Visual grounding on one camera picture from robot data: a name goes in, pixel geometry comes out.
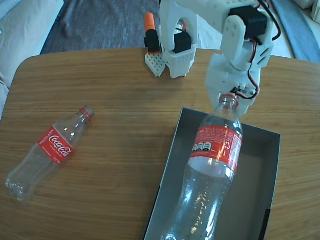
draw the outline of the perforated white piece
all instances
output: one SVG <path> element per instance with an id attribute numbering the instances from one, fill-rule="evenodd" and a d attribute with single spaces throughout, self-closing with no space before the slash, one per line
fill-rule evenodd
<path id="1" fill-rule="evenodd" d="M 150 68 L 156 77 L 160 77 L 166 68 L 166 64 L 163 61 L 162 54 L 149 54 L 144 56 L 145 64 Z"/>

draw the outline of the red label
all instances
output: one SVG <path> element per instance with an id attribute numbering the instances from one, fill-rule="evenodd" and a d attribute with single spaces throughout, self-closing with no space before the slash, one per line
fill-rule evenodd
<path id="1" fill-rule="evenodd" d="M 58 165 L 74 150 L 54 126 L 45 132 L 38 140 L 38 144 L 44 153 Z"/>
<path id="2" fill-rule="evenodd" d="M 224 126 L 204 126 L 196 135 L 191 158 L 205 157 L 224 162 L 236 172 L 242 136 Z"/>

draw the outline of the coca-cola bottle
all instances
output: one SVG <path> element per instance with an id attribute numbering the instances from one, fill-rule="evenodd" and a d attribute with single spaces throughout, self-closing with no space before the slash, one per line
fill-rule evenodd
<path id="1" fill-rule="evenodd" d="M 238 99 L 223 94 L 197 132 L 175 211 L 161 240 L 212 240 L 221 204 L 237 171 L 242 126 Z"/>
<path id="2" fill-rule="evenodd" d="M 19 201 L 32 195 L 37 183 L 74 151 L 94 112 L 88 106 L 69 118 L 58 120 L 31 148 L 23 162 L 6 179 L 10 194 Z"/>

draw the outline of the cardboard box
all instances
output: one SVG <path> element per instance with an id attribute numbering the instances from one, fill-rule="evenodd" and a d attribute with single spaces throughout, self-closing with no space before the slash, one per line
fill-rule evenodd
<path id="1" fill-rule="evenodd" d="M 183 108 L 144 240 L 160 240 L 178 202 L 185 166 L 206 113 Z M 280 135 L 243 124 L 237 173 L 222 204 L 215 240 L 262 240 L 276 185 Z"/>

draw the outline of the white sofa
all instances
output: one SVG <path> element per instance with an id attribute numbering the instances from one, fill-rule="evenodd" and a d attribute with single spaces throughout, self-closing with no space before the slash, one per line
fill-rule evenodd
<path id="1" fill-rule="evenodd" d="M 0 120 L 19 65 L 40 54 L 63 5 L 63 0 L 21 0 L 1 19 Z"/>

